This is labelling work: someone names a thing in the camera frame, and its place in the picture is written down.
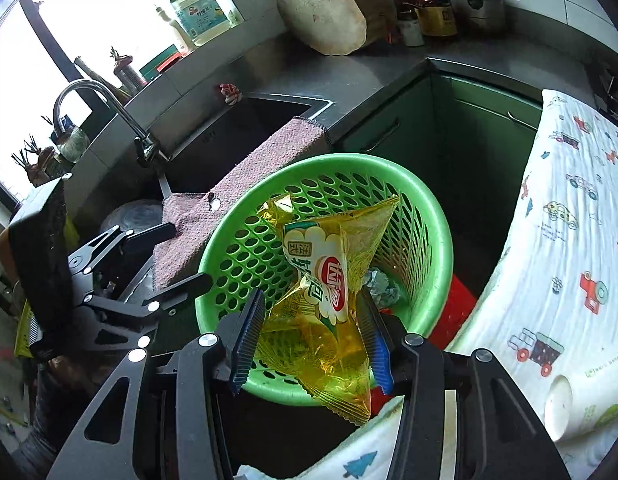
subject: kitchen faucet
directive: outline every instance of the kitchen faucet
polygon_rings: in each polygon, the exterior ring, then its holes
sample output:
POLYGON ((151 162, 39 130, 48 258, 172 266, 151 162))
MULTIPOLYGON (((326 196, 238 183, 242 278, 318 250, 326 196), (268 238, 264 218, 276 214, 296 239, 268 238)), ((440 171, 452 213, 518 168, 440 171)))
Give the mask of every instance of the kitchen faucet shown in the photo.
POLYGON ((76 79, 75 81, 71 81, 67 85, 67 88, 62 90, 60 95, 58 95, 58 98, 55 100, 53 122, 54 130, 57 132, 58 136, 65 133, 64 126, 60 120, 60 105, 69 92, 80 88, 95 90, 101 94, 106 99, 107 104, 113 106, 120 117, 122 117, 122 120, 127 123, 129 127, 131 127, 136 135, 134 144, 135 151, 137 152, 137 160, 142 167, 147 168, 156 156, 158 156, 158 158, 163 162, 169 160, 168 157, 161 152, 158 141, 153 139, 151 134, 141 127, 140 124, 138 124, 137 121, 131 117, 131 115, 129 115, 129 112, 124 109, 120 101, 115 98, 111 91, 102 83, 91 79, 76 79))

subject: white cloth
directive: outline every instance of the white cloth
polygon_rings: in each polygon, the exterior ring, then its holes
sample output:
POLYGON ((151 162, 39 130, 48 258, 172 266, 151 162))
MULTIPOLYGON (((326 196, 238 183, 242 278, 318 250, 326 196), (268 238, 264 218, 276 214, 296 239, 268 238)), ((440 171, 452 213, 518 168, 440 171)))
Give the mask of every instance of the white cloth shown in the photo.
MULTIPOLYGON (((295 480, 385 480, 403 413, 403 397, 387 402, 380 413, 358 428, 320 462, 300 473, 295 480)), ((445 436, 441 480, 453 480, 455 469, 455 392, 445 392, 445 436)), ((248 465, 240 466, 236 480, 274 480, 248 465)))
MULTIPOLYGON (((448 348, 491 350, 541 420, 553 378, 618 336, 618 129, 565 94, 543 99, 500 262, 448 348)), ((560 443, 572 478, 617 435, 618 420, 560 443)))

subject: green plastic basket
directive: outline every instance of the green plastic basket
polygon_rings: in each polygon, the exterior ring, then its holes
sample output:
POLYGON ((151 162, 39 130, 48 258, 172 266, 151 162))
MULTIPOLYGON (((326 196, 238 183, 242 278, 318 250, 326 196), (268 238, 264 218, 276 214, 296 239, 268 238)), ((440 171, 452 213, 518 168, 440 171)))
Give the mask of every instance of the green plastic basket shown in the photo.
MULTIPOLYGON (((294 194, 300 220, 400 196, 373 264, 401 283, 402 300, 391 309, 407 331, 431 333, 451 284, 453 256, 447 220, 431 191, 413 173, 384 158, 358 153, 321 155, 292 164, 234 204, 200 262, 199 271, 214 278, 211 291, 196 299, 200 333, 213 332, 222 316, 240 310, 251 288, 264 291, 267 308, 289 288, 294 269, 285 260, 274 229, 256 216, 266 200, 285 192, 294 194)), ((260 360, 251 364, 243 387, 280 404, 318 404, 294 377, 260 360)))

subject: paper cup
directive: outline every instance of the paper cup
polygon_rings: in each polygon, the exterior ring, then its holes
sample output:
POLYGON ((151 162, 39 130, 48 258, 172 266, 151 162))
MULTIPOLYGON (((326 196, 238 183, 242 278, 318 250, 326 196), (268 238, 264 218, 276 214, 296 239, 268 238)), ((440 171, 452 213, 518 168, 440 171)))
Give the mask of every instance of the paper cup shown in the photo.
POLYGON ((618 417, 618 338, 581 370, 554 379, 545 402, 545 430, 554 442, 618 417))

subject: window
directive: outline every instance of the window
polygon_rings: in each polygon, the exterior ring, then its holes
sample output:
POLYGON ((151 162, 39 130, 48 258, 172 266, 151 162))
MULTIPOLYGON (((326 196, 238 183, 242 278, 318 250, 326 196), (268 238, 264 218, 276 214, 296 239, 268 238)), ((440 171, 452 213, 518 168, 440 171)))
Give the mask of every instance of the window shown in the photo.
POLYGON ((173 44, 169 27, 155 6, 169 10, 169 0, 34 0, 42 1, 40 16, 73 61, 84 62, 104 78, 120 85, 113 75, 111 46, 134 57, 139 70, 173 44))
MULTIPOLYGON (((15 6, 0 28, 0 181, 17 199, 32 186, 11 153, 24 147, 33 135, 40 148, 51 145, 53 128, 41 117, 49 116, 55 98, 67 86, 53 60, 28 24, 20 6, 15 6)), ((62 113, 76 124, 89 115, 89 108, 72 92, 62 104, 62 113)))
MULTIPOLYGON (((231 11, 236 22, 242 21, 231 0, 217 1, 225 15, 231 11)), ((174 16, 169 0, 33 2, 37 2, 40 17, 68 59, 72 62, 81 56, 115 86, 121 86, 121 82, 113 75, 112 46, 120 54, 133 56, 133 67, 140 70, 173 44, 172 31, 155 12, 155 6, 161 6, 174 16)), ((0 28, 0 181, 17 200, 28 195, 32 185, 11 153, 18 153, 29 135, 40 148, 52 144, 53 128, 41 116, 51 117, 55 99, 68 83, 54 61, 23 9, 15 6, 0 28)), ((80 125, 90 113, 76 92, 62 104, 62 114, 74 124, 80 125)), ((30 161, 35 162, 36 156, 30 155, 30 161)))

